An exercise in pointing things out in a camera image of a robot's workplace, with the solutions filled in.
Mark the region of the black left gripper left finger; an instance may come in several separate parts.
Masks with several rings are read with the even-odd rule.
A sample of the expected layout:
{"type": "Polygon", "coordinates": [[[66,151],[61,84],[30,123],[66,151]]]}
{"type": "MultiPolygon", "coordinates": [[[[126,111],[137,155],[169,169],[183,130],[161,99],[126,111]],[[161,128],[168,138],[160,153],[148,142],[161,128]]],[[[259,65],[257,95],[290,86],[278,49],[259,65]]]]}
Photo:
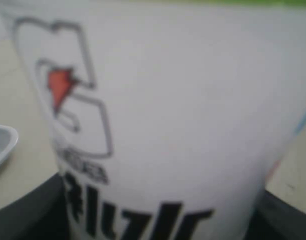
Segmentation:
{"type": "Polygon", "coordinates": [[[64,186],[56,173],[33,191],[0,209],[0,240],[67,240],[64,186]]]}

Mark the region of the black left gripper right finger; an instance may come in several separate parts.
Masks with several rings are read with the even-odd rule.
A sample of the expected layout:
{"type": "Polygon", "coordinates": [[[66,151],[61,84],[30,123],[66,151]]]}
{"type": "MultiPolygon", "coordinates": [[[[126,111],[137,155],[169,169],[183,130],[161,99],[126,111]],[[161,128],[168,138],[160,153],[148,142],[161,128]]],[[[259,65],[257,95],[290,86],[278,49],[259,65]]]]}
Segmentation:
{"type": "Polygon", "coordinates": [[[306,214],[265,191],[247,229],[246,240],[306,240],[306,214]]]}

